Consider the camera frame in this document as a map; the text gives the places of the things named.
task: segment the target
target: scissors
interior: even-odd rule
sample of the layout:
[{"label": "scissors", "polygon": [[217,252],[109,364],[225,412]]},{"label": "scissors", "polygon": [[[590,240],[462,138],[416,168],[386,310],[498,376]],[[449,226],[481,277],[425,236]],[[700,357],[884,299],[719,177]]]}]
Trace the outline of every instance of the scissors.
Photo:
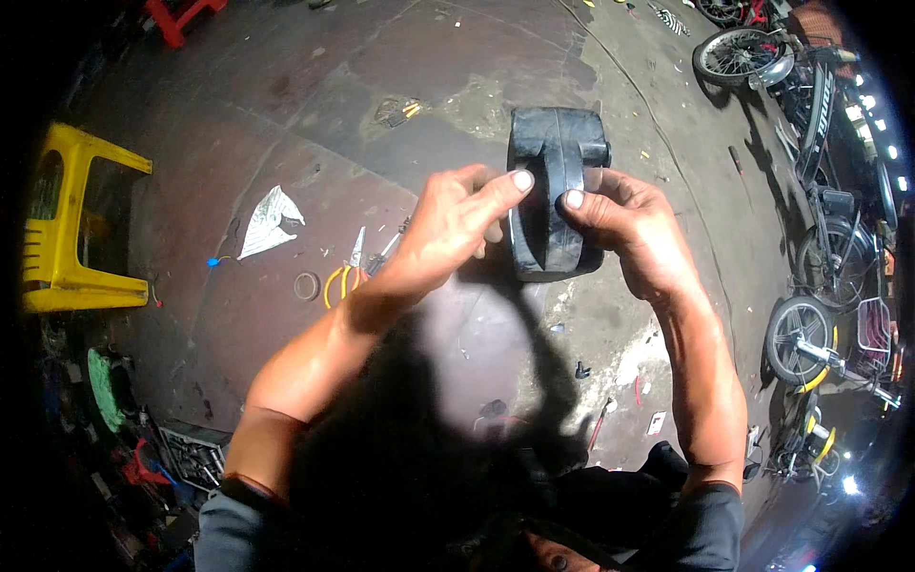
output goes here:
[{"label": "scissors", "polygon": [[347,279],[350,276],[350,270],[355,269],[356,271],[356,280],[350,288],[350,292],[359,287],[361,282],[364,282],[369,279],[368,275],[365,274],[365,271],[359,267],[359,264],[362,261],[362,244],[365,243],[365,227],[363,226],[359,230],[359,237],[356,239],[356,245],[352,247],[352,254],[350,254],[350,261],[337,270],[334,270],[333,274],[330,275],[328,281],[324,283],[324,305],[330,309],[330,299],[328,298],[328,292],[330,291],[330,283],[334,281],[337,276],[340,276],[340,299],[346,297],[347,294]]}]

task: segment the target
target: brown floor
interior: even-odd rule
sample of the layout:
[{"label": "brown floor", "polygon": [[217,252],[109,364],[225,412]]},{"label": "brown floor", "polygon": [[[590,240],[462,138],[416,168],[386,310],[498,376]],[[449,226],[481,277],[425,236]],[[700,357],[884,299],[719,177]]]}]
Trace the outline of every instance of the brown floor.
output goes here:
[{"label": "brown floor", "polygon": [[[132,49],[95,93],[84,127],[154,162],[133,190],[130,271],[155,278],[164,305],[113,314],[119,347],[136,357],[138,398],[157,416],[231,431],[260,366],[325,311],[296,298],[299,273],[328,276],[362,225],[366,254],[381,250],[430,173],[504,165],[511,108],[565,105],[599,109],[614,167],[667,194],[734,343],[750,421],[765,426],[762,336],[805,228],[772,132],[777,107],[699,88],[690,57],[715,28],[691,8],[668,2],[693,31],[687,38],[641,3],[637,19],[622,5],[568,1],[645,92],[683,177],[629,81],[548,0],[337,0],[317,11],[239,2],[203,17],[180,50],[155,33]],[[372,117],[390,96],[425,109],[381,127]],[[209,269],[208,258],[239,253],[254,206],[277,184],[305,218],[298,237]],[[524,415],[542,394],[525,324],[486,282],[457,278],[425,303],[439,414],[463,432],[493,399]],[[651,309],[628,293],[615,256],[593,275],[529,286],[524,300],[569,373],[578,360],[593,368],[567,388],[575,399],[564,427],[575,431],[617,399],[593,463],[636,469],[657,438],[675,442],[670,414],[658,437],[645,435],[654,412],[670,412],[670,366]],[[558,322],[565,332],[549,332]],[[768,490],[748,486],[750,513]]]}]

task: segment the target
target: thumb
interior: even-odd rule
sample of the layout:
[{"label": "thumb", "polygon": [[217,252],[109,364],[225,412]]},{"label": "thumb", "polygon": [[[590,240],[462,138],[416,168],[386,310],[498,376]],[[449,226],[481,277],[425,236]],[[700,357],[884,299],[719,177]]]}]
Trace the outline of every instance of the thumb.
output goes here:
[{"label": "thumb", "polygon": [[494,178],[462,201],[465,223],[470,228],[486,229],[521,202],[531,189],[530,171],[522,169]]},{"label": "thumb", "polygon": [[632,224],[632,213],[605,195],[570,189],[563,205],[568,218],[587,228],[620,235]]}]

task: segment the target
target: human arm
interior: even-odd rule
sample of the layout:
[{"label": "human arm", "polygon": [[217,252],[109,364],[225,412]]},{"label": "human arm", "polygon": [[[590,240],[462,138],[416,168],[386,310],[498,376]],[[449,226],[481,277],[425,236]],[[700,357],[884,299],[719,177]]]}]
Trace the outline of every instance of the human arm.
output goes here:
[{"label": "human arm", "polygon": [[603,169],[597,192],[570,190],[566,216],[619,255],[630,291],[649,301],[673,369],[673,419],[690,464],[684,494],[743,483],[747,404],[721,320],[699,281],[673,210],[653,185]]},{"label": "human arm", "polygon": [[436,173],[381,271],[275,354],[254,378],[225,474],[278,499],[288,494],[296,438],[355,379],[372,346],[413,304],[442,286],[533,186],[527,171],[494,177],[482,166]]}]

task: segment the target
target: green object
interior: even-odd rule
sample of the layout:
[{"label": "green object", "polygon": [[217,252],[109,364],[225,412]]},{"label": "green object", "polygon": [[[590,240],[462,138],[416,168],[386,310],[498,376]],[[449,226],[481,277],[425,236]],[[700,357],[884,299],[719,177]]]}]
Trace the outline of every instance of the green object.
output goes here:
[{"label": "green object", "polygon": [[105,425],[112,433],[117,433],[124,421],[127,420],[124,412],[117,406],[112,389],[112,361],[102,356],[98,350],[89,350],[89,381],[92,384],[92,395],[95,404],[99,406]]}]

